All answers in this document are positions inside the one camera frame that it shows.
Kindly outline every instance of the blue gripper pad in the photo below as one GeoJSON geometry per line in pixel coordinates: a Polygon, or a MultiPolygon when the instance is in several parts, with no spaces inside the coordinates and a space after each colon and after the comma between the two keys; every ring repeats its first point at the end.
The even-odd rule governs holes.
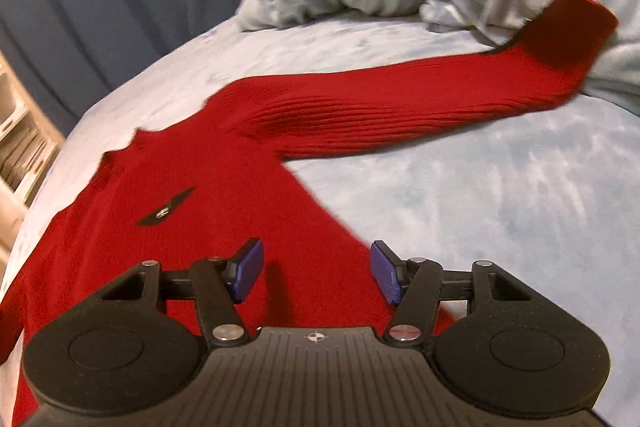
{"type": "Polygon", "coordinates": [[[402,300],[402,288],[398,282],[396,266],[375,243],[371,245],[369,258],[371,274],[378,283],[382,295],[389,304],[398,306],[402,300]]]}
{"type": "Polygon", "coordinates": [[[235,303],[243,302],[251,288],[254,287],[255,280],[262,271],[264,264],[264,248],[262,241],[252,239],[241,248],[232,261],[236,262],[236,279],[234,280],[229,293],[235,303]]]}

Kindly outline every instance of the metal bolt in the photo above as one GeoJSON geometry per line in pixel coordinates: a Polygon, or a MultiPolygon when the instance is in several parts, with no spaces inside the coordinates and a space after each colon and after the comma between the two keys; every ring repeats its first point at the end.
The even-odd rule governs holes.
{"type": "Polygon", "coordinates": [[[400,342],[409,342],[417,339],[422,332],[411,324],[398,324],[389,330],[389,336],[400,342]]]}
{"type": "Polygon", "coordinates": [[[213,336],[222,342],[236,341],[244,335],[244,329],[237,324],[222,324],[213,328],[213,336]]]}

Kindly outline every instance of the bed sheet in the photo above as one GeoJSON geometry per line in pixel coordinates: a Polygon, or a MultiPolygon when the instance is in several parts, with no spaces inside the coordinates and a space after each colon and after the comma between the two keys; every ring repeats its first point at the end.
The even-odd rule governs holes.
{"type": "MultiPolygon", "coordinates": [[[[342,71],[487,48],[470,31],[434,34],[417,18],[354,12],[288,30],[241,33],[234,20],[194,39],[89,110],[20,230],[2,293],[51,217],[86,185],[106,150],[136,127],[164,128],[225,84],[252,74],[342,71]]],[[[640,120],[578,96],[549,112],[496,121],[411,147],[288,167],[366,243],[465,270],[492,259],[595,329],[612,356],[596,409],[640,418],[640,120]]],[[[21,343],[0,369],[1,412],[14,400],[21,343]]]]}

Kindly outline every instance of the ribbed gray panel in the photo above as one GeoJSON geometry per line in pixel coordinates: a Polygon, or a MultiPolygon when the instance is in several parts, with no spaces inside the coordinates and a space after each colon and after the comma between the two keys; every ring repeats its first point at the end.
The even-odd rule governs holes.
{"type": "Polygon", "coordinates": [[[444,387],[414,349],[370,328],[263,328],[214,351],[198,377],[161,405],[114,418],[41,411],[26,427],[602,427],[588,411],[527,421],[499,417],[444,387]],[[322,333],[319,342],[310,340],[322,333]]]}

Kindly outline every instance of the red sweater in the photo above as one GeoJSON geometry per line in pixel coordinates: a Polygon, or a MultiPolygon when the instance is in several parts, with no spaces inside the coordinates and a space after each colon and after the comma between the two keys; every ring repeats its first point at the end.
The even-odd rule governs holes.
{"type": "MultiPolygon", "coordinates": [[[[244,78],[200,112],[137,131],[105,153],[57,214],[0,304],[0,362],[89,293],[145,259],[184,269],[260,237],[265,268],[238,306],[248,327],[382,329],[391,309],[368,249],[323,210],[283,160],[367,152],[467,123],[550,109],[573,96],[616,18],[593,0],[554,0],[490,54],[369,70],[244,78]],[[193,187],[166,219],[140,220],[193,187]]],[[[169,314],[197,331],[190,303],[169,314]]],[[[24,378],[17,425],[36,404],[24,378]]]]}

